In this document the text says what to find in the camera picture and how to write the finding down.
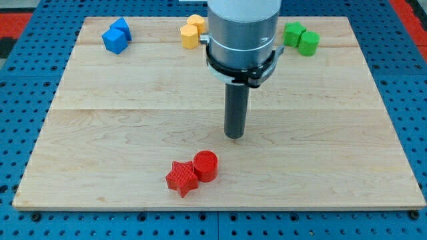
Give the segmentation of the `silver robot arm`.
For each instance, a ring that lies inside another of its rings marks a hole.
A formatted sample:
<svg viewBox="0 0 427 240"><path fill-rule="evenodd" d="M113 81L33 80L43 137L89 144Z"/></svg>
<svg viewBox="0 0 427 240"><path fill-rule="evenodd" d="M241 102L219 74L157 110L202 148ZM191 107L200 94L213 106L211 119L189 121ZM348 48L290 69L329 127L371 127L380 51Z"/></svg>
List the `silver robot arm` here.
<svg viewBox="0 0 427 240"><path fill-rule="evenodd" d="M274 49L281 0L208 0L207 66L229 85L258 88L284 48Z"/></svg>

